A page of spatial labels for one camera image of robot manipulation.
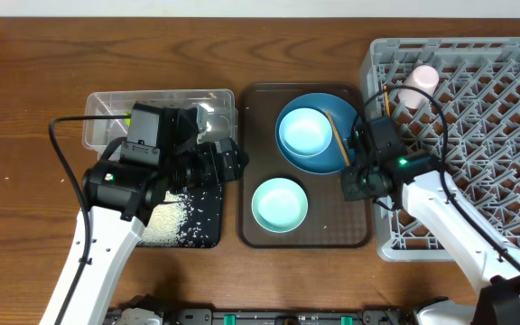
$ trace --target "brown tray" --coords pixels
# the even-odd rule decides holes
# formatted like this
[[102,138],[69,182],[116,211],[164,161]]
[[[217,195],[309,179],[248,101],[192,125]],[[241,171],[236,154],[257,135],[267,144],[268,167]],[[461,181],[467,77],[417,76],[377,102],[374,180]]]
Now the brown tray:
[[[278,115],[298,96],[324,92],[362,107],[360,92],[349,83],[258,83],[240,98],[239,146],[250,156],[239,184],[237,231],[253,248],[355,248],[370,239],[372,209],[368,201],[345,202],[340,174],[314,175],[291,165],[278,150]],[[251,202],[260,184],[274,177],[296,181],[306,191],[309,209],[295,230],[275,234],[263,229],[252,215]]]

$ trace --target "dish rack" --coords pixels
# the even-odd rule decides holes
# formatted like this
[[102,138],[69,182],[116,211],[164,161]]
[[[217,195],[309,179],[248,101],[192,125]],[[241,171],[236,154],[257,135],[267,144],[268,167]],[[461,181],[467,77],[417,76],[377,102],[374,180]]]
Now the dish rack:
[[[434,98],[449,126],[448,172],[481,214],[520,247],[520,37],[379,39],[360,70],[363,97],[402,85],[419,65],[439,71]],[[416,111],[388,96],[409,150],[440,157],[442,124],[427,103]],[[379,97],[368,118],[385,115]],[[387,261],[451,260],[438,240],[405,211],[374,207],[376,248]]]

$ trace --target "wooden table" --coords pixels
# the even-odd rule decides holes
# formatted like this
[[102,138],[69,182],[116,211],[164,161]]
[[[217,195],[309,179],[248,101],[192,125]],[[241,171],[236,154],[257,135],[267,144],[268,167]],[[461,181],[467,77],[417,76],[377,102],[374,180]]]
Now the wooden table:
[[[358,84],[383,37],[520,35],[520,20],[0,19],[0,324],[37,323],[63,267],[79,206],[47,123],[80,115],[94,91],[230,88],[256,81]],[[79,177],[97,159],[81,124],[58,129]],[[477,299],[454,263],[387,263],[358,250],[254,250],[227,188],[210,250],[136,249],[112,305],[151,293],[230,309],[353,310],[436,295]]]

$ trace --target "white cup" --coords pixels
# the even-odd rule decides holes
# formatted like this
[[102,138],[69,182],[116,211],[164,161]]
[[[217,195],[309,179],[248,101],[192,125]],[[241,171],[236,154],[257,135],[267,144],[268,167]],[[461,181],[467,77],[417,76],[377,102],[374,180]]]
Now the white cup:
[[[418,88],[431,96],[438,84],[439,72],[429,65],[417,67],[404,81],[405,86]],[[412,109],[423,107],[424,103],[429,100],[423,94],[410,89],[400,89],[398,99],[404,103],[406,107]]]

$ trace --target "clear plastic container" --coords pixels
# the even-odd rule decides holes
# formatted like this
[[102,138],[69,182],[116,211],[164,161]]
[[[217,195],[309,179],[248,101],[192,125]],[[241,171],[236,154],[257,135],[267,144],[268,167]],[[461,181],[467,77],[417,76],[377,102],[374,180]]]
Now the clear plastic container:
[[[204,108],[208,111],[208,121],[206,131],[198,137],[198,143],[217,142],[225,137],[231,137],[237,142],[238,112],[234,93],[229,89],[96,92],[88,97],[86,115],[123,115],[131,112],[136,102],[154,107]],[[127,127],[122,120],[85,121],[83,146],[101,154],[110,141],[127,136]]]

